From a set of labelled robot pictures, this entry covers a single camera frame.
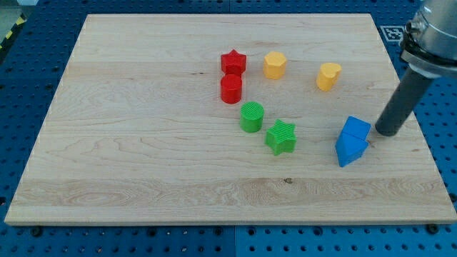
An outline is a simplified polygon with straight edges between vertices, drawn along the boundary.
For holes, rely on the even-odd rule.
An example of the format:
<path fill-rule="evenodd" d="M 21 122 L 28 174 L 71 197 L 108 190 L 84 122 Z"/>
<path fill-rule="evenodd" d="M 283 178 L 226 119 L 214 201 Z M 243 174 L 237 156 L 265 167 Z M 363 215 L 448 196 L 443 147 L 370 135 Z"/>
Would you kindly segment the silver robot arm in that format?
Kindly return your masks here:
<path fill-rule="evenodd" d="M 423 0 L 406 24 L 401 58 L 430 78 L 456 78 L 456 0 Z"/>

